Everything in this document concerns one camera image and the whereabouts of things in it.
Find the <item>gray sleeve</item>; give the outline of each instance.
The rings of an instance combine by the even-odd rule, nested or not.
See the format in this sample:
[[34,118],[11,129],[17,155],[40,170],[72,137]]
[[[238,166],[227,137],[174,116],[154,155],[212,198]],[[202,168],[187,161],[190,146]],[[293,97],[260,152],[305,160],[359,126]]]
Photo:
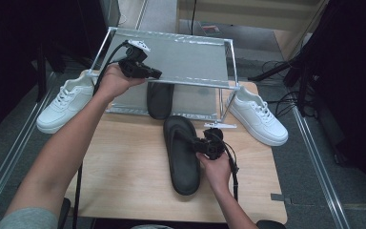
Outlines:
[[24,208],[10,213],[0,221],[0,229],[56,229],[55,214],[43,208]]

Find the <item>fingers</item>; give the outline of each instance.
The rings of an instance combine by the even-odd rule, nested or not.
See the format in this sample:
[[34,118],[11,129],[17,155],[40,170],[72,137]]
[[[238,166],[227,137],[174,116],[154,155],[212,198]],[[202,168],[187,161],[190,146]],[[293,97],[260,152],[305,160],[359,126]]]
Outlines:
[[197,153],[195,153],[195,155],[204,165],[206,165],[208,163],[209,159],[206,156],[204,156],[203,154],[197,152]]

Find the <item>black cable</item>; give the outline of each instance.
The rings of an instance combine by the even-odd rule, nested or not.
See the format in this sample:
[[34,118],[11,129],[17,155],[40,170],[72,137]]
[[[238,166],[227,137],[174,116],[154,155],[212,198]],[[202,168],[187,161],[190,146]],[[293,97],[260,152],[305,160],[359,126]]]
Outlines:
[[96,85],[94,85],[94,90],[93,90],[93,94],[96,94],[97,93],[97,90],[99,89],[100,87],[100,82],[102,81],[102,78],[106,72],[106,69],[107,67],[109,66],[109,64],[111,63],[112,61],[112,57],[115,55],[115,53],[121,48],[123,47],[124,45],[128,44],[127,41],[124,41],[123,43],[121,43],[119,46],[117,46],[114,51],[112,52],[112,54],[109,56],[109,59],[106,61],[102,71],[100,72],[99,76],[97,77],[97,82],[96,82]]
[[83,163],[81,164],[81,166],[78,169],[78,177],[76,180],[75,204],[73,205],[72,229],[77,228],[79,199],[80,199],[81,184],[82,184],[82,165],[83,165]]
[[285,107],[283,110],[281,110],[278,114],[275,115],[275,117],[281,117],[283,115],[286,115],[292,108],[296,107],[295,104],[290,104],[287,107]]
[[266,101],[268,104],[297,102],[296,98],[286,98],[277,101]]
[[[229,158],[229,162],[230,162],[230,167],[231,167],[231,172],[233,174],[233,181],[234,181],[234,199],[236,199],[236,201],[238,201],[238,196],[237,196],[237,188],[239,186],[238,182],[237,182],[237,171],[239,170],[239,168],[237,167],[237,163],[236,163],[236,153],[234,152],[234,149],[225,141],[223,141],[218,135],[213,134],[213,133],[209,133],[210,135],[213,135],[214,137],[216,137],[216,139],[218,139],[222,145],[224,146],[225,151],[227,152],[228,158]],[[229,151],[228,147],[229,146],[231,148],[231,150],[234,153],[234,158],[231,155],[231,152]]]
[[193,8],[193,16],[192,16],[192,29],[191,33],[193,35],[193,24],[194,24],[194,15],[195,15],[195,6],[197,5],[197,0],[194,0],[194,8]]
[[278,111],[278,106],[280,105],[280,103],[282,103],[283,101],[285,101],[285,98],[288,96],[288,95],[291,95],[291,94],[298,94],[299,92],[298,91],[296,91],[296,92],[289,92],[289,93],[287,93],[287,94],[284,94],[284,96],[282,96],[281,97],[281,99],[280,100],[278,100],[278,102],[277,102],[277,105],[275,106],[275,117],[280,117],[280,114],[281,114],[281,112],[282,111],[284,111],[285,109],[287,109],[288,107],[290,107],[291,106],[291,109],[293,108],[293,106],[295,106],[295,103],[296,103],[296,99],[290,99],[290,100],[288,100],[289,102],[294,102],[294,103],[292,103],[290,106],[287,106],[286,108],[284,108],[281,112],[277,112]]
[[299,62],[300,61],[300,59],[301,59],[301,55],[303,54],[303,52],[302,51],[298,51],[296,54],[295,54],[295,56],[292,58],[292,59],[290,59],[290,60],[287,60],[287,61],[281,61],[281,62],[278,62],[278,63],[276,63],[276,64],[280,64],[279,66],[276,66],[276,65],[274,65],[274,68],[273,69],[270,69],[270,70],[268,70],[267,72],[265,72],[265,73],[262,73],[262,74],[260,74],[260,75],[258,75],[258,76],[253,76],[253,77],[248,77],[248,80],[249,81],[261,81],[261,80],[263,80],[263,79],[266,79],[266,78],[268,78],[268,77],[271,77],[272,75],[275,75],[275,74],[278,74],[278,75],[281,75],[281,76],[283,76],[282,74],[280,74],[282,71],[284,71],[284,70],[286,70],[286,69],[300,69],[298,66],[297,66],[297,64],[299,64],[299,63],[297,63],[297,62]]
[[[274,64],[274,67],[276,68],[276,67],[277,67],[277,65],[278,65],[278,64],[281,64],[281,63],[283,63],[283,61],[280,61],[280,62],[275,63],[275,64]],[[283,77],[283,78],[285,77],[285,75],[281,74],[281,72],[279,72],[279,73],[277,73],[277,74],[278,74],[278,75],[280,75],[280,76],[281,76],[281,77]]]
[[264,64],[261,66],[261,71],[262,71],[263,73],[265,73],[265,72],[264,72],[264,67],[265,67],[267,64],[269,64],[269,63],[273,63],[273,62],[278,63],[278,61],[276,61],[276,60],[269,60],[269,61],[267,61],[267,62],[264,62]]

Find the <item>black slide sandal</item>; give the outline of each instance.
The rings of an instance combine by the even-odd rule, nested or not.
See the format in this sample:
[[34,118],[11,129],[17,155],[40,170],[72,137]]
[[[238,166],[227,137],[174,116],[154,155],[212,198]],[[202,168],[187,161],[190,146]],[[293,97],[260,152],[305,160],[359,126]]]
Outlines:
[[154,119],[166,119],[171,115],[174,84],[148,82],[147,107]]
[[200,185],[200,162],[188,139],[197,137],[192,122],[183,116],[168,117],[163,124],[169,168],[174,190],[183,196],[197,191]]

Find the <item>black equipment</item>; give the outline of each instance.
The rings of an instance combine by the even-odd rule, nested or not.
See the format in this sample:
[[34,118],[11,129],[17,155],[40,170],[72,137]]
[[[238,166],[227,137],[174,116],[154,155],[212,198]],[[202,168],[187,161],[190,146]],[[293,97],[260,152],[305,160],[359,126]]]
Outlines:
[[211,128],[204,131],[204,136],[205,138],[196,137],[193,140],[194,150],[206,155],[211,160],[218,159],[225,151],[222,131],[218,128]]
[[[112,57],[115,55],[115,53],[121,48],[126,47],[126,55],[125,57],[119,59],[119,60],[112,60]],[[148,67],[147,65],[143,64],[142,62],[148,57],[143,50],[149,51],[148,47],[144,44],[142,41],[132,41],[132,40],[126,40],[123,43],[121,43],[117,48],[114,49],[112,54],[109,56],[109,59],[107,60],[104,68],[102,69],[101,73],[99,74],[97,78],[97,83],[94,86],[94,92],[95,94],[97,90],[99,89],[100,82],[103,78],[103,75],[107,69],[107,67],[112,63],[118,63],[118,65],[121,68],[121,71],[124,75],[127,77],[132,78],[156,78],[158,79],[160,75],[162,74],[161,71],[153,69],[151,67]]]

